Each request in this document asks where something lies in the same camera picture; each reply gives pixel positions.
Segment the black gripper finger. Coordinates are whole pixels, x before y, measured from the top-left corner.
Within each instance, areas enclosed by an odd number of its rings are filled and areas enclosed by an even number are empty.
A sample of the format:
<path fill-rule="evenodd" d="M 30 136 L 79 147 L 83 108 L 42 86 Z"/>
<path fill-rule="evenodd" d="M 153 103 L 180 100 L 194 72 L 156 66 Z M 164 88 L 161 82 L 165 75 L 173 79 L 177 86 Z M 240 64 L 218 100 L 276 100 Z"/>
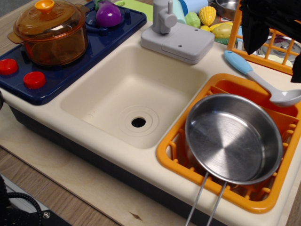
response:
<path fill-rule="evenodd" d="M 244 48 L 250 55 L 268 39 L 269 30 L 301 41 L 301 2 L 299 0 L 242 0 Z"/>

